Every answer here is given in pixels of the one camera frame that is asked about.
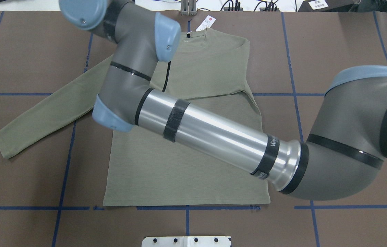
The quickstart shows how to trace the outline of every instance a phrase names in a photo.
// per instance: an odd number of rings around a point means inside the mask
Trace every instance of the sticker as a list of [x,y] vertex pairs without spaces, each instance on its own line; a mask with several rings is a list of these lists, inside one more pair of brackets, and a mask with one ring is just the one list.
[[201,23],[201,25],[196,29],[196,31],[203,31],[204,29],[208,28],[208,27],[211,27],[212,24],[215,22],[215,18],[211,17],[211,16],[207,16],[203,23]]
[[309,2],[309,5],[313,10],[329,7],[329,5],[326,3],[325,0],[315,0],[315,1]]

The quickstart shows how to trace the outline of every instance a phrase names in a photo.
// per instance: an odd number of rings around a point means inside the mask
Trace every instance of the brown table surface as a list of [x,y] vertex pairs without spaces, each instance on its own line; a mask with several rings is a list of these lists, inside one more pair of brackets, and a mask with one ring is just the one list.
[[[183,31],[210,14],[164,13]],[[211,15],[212,28],[250,40],[247,80],[264,132],[284,140],[306,138],[338,72],[387,65],[386,13]],[[114,49],[60,12],[0,12],[0,129]],[[107,208],[111,138],[87,114],[10,160],[0,155],[0,246],[140,246],[145,236],[185,235],[231,236],[234,247],[387,246],[387,161],[367,189],[342,200],[270,188],[269,205]]]

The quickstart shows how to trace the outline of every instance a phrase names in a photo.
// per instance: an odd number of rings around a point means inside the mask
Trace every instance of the black cable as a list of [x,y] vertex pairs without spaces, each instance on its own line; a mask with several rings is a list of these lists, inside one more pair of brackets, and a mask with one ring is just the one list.
[[223,10],[223,7],[226,5],[226,3],[228,3],[228,10],[230,11],[230,2],[231,2],[231,4],[233,4],[233,0],[227,0],[227,1],[222,5],[222,8],[220,9],[220,11]]
[[167,63],[166,80],[165,80],[165,85],[163,86],[162,92],[166,91],[167,80],[169,79],[170,62],[171,61]]
[[276,1],[274,2],[274,6],[275,6],[275,7],[274,7],[274,12],[277,11],[277,4],[276,4],[276,2],[278,2],[278,0],[276,0]]
[[273,8],[273,2],[271,1],[269,4],[268,4],[268,6],[264,9],[264,11],[270,11],[272,8]]
[[268,2],[266,2],[266,1],[259,1],[259,3],[257,3],[256,7],[254,8],[253,12],[256,11],[257,7],[258,7],[261,3],[265,3],[265,9],[268,7]]
[[275,2],[271,1],[271,12],[274,12],[275,11],[274,9],[277,8],[277,5],[275,4],[277,1]]

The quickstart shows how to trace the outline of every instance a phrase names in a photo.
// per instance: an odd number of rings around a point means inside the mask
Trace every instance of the robotic arm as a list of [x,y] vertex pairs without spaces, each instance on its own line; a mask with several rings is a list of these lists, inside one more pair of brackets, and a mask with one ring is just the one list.
[[128,0],[60,0],[60,8],[78,28],[118,44],[93,110],[101,125],[138,125],[308,200],[361,191],[387,158],[386,66],[342,71],[306,143],[284,142],[149,86],[157,61],[170,61],[178,47],[176,21]]

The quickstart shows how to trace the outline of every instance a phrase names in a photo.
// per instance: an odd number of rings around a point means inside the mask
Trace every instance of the wire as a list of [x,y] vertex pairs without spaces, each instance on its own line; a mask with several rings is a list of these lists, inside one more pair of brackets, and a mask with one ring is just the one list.
[[241,2],[236,0],[236,3],[234,4],[234,11],[239,11],[240,8],[241,8]]
[[231,4],[233,5],[233,0],[227,0],[227,1],[222,5],[222,8],[220,9],[220,11],[223,10],[223,7],[226,5],[226,3],[228,3],[228,11],[230,11],[230,2],[231,2]]
[[256,11],[257,7],[258,7],[261,3],[265,3],[265,9],[268,7],[268,2],[266,2],[266,1],[259,1],[259,3],[257,3],[256,7],[254,8],[253,12]]
[[253,12],[256,11],[257,7],[261,4],[261,3],[265,3],[265,9],[262,10],[262,11],[277,11],[277,5],[276,5],[276,2],[278,2],[278,0],[276,0],[275,2],[273,1],[263,1],[263,0],[259,0],[259,3],[256,5],[256,7],[254,8]]
[[169,62],[167,63],[166,80],[165,80],[165,85],[163,86],[162,92],[166,91],[167,80],[169,79],[170,62],[171,62],[171,61],[169,61]]

